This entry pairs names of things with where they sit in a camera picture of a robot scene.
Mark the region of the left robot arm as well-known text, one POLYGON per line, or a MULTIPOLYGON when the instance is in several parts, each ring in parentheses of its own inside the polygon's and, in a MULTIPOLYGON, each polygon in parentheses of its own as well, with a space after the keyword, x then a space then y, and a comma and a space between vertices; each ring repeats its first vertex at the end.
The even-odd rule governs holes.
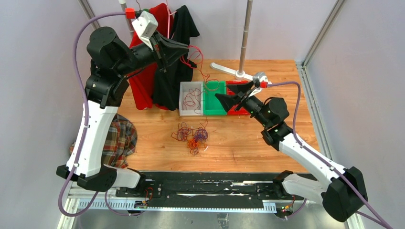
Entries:
POLYGON ((153 32, 141 44, 129 48, 111 27, 93 31, 86 47, 91 56, 91 74, 85 84, 82 131, 68 162, 56 174, 91 191, 126 188, 133 196, 146 192, 146 177, 133 169, 102 163, 109 127, 129 87, 127 75, 156 64, 161 72, 185 55, 186 44, 153 32))

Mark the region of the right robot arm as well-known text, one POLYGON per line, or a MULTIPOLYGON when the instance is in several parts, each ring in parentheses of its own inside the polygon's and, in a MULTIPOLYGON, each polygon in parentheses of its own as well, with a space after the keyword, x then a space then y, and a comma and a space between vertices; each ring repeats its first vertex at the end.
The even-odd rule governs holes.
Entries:
POLYGON ((215 94, 215 97, 226 111, 232 108, 248 111, 263 126, 261 134, 267 145, 288 155, 315 177, 312 180, 292 171, 282 172, 273 179, 273 193, 277 198, 303 197, 321 204, 335 220, 345 222, 368 200, 362 172, 335 163, 306 145, 295 128, 285 122, 289 111, 283 98, 269 97, 262 102, 253 95, 255 89, 267 86, 265 82, 232 84, 228 88, 233 95, 215 94))

